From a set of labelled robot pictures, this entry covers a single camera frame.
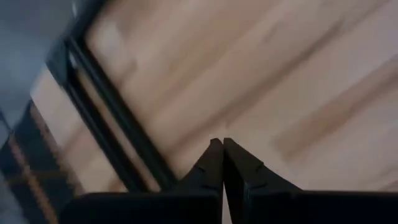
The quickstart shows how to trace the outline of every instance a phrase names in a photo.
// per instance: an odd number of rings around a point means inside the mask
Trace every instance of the black object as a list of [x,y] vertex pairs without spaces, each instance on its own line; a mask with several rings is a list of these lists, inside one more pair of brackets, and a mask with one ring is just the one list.
[[66,91],[83,121],[95,137],[119,178],[129,191],[146,190],[139,173],[128,161],[115,136],[98,113],[72,66],[76,62],[92,82],[95,90],[108,107],[113,118],[144,161],[162,190],[171,189],[177,179],[137,119],[123,102],[84,41],[85,33],[107,0],[90,0],[58,41],[47,59],[47,66],[57,83]]
[[213,139],[175,188],[89,194],[69,203],[60,223],[221,223],[222,183],[234,224],[398,222],[398,194],[300,190],[232,139]]

